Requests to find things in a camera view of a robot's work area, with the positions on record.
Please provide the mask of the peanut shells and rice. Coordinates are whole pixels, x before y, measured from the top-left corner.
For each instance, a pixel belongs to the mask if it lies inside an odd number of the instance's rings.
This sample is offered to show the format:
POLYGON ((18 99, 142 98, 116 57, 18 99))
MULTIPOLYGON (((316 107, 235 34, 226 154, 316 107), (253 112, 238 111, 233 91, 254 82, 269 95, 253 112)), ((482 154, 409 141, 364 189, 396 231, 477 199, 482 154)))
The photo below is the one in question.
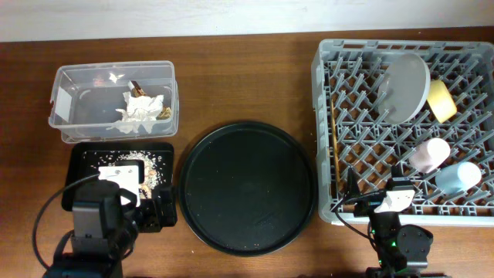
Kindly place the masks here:
POLYGON ((110 151, 109 154, 94 152, 96 161, 90 162, 89 169, 98 171, 102 166, 118 166, 120 162, 142 161, 144 180, 140 183, 140 198, 151 199, 152 191, 167 179, 164 177, 164 156, 150 151, 110 151))

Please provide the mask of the pink cup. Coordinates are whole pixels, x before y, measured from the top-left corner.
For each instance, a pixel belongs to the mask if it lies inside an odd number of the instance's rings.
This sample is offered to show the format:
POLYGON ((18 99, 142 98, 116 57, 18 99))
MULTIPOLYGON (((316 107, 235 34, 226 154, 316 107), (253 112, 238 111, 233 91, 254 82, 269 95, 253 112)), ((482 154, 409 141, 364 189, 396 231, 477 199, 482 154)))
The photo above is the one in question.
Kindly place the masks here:
POLYGON ((449 144, 441 138, 434 137, 419 144, 408 162, 414 169, 427 174, 442 164, 450 153, 449 144))

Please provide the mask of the blue cup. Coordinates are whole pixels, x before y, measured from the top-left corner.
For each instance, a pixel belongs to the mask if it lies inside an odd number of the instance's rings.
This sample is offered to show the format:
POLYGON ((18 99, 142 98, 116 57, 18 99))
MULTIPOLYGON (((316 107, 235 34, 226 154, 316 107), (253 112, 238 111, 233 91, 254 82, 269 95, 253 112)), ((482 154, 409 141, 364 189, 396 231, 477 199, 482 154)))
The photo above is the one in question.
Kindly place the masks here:
POLYGON ((479 167, 472 162, 460 162, 440 170, 435 177, 436 187, 446 195, 468 191, 482 178, 479 167))

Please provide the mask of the wooden chopstick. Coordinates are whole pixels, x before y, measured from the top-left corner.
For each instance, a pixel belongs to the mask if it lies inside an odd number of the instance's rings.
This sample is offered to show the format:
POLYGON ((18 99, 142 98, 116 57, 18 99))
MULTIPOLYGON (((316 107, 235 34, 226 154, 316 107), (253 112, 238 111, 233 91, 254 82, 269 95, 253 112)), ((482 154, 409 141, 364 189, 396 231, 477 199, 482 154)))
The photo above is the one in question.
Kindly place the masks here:
POLYGON ((331 123, 332 140, 333 140, 333 156, 334 156, 336 185, 339 186, 340 185, 340 166, 339 166, 338 146, 337 146, 337 129, 336 129, 334 105, 333 105, 332 98, 330 98, 330 123, 331 123))

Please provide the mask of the white napkin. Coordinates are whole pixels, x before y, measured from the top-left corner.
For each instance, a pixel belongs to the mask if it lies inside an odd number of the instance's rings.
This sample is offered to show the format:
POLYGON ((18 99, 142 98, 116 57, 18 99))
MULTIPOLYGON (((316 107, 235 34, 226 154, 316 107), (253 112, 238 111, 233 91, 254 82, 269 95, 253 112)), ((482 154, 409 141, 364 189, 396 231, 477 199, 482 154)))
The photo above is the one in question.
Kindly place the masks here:
POLYGON ((114 122, 110 129, 116 128, 125 134, 130 132, 137 134, 139 128, 143 127, 150 134, 158 115, 163 110, 164 95, 133 97, 131 92, 127 91, 123 93, 123 98, 127 108, 116 109, 122 118, 114 122))

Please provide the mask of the brown food wrapper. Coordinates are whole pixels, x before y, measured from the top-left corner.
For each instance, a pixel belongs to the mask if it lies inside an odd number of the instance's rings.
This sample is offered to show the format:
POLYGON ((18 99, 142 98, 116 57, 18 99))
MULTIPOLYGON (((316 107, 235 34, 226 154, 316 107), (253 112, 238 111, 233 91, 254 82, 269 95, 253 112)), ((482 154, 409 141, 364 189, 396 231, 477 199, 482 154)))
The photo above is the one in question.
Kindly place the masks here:
POLYGON ((133 80, 128 83, 128 86, 130 92, 123 94, 127 103, 127 109, 123 112, 123 120, 166 120, 171 117, 171 108, 164 105, 164 95, 150 97, 133 80))

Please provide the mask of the yellow bowl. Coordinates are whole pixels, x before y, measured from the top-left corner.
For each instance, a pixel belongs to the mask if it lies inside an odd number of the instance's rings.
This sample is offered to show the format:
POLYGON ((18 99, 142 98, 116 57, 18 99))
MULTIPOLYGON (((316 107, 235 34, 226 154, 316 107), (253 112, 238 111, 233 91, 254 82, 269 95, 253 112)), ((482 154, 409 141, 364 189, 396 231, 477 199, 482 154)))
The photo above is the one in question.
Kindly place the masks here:
POLYGON ((430 83, 427 103, 436 120, 442 124, 455 116, 457 107, 447 86, 441 80, 430 83))

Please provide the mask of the grey plate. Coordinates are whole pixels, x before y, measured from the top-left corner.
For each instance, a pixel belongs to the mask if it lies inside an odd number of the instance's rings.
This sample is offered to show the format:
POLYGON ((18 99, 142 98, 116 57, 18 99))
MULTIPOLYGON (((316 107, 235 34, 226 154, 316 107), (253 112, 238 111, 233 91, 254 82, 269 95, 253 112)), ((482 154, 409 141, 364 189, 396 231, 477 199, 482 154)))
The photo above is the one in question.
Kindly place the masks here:
POLYGON ((428 97, 431 74, 425 61, 417 54, 399 56, 384 72, 378 88, 377 105, 384 121, 403 124, 415 117, 428 97))

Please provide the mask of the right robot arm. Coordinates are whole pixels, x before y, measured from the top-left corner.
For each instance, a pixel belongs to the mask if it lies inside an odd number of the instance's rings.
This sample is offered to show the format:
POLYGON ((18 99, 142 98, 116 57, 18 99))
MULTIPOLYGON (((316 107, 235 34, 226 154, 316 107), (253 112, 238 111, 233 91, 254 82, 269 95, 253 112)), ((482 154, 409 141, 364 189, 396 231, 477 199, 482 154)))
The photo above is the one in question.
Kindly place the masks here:
POLYGON ((362 193, 353 169, 347 172, 343 203, 354 207, 354 216, 369 218, 367 238, 377 253, 378 267, 366 269, 367 277, 419 277, 428 266, 433 235, 418 225, 403 225, 400 214, 411 206, 415 195, 411 180, 391 168, 385 188, 362 193))

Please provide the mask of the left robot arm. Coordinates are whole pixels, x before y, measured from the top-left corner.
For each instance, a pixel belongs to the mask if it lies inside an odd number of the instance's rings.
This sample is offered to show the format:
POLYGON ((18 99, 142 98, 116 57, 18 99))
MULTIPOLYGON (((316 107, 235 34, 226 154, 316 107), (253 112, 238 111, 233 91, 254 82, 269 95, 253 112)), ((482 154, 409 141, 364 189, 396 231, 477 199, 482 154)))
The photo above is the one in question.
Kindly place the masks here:
POLYGON ((160 232, 178 220, 169 189, 142 199, 146 177, 142 160, 118 161, 58 190, 73 193, 73 229, 59 241, 46 277, 121 277, 122 262, 141 233, 160 232))

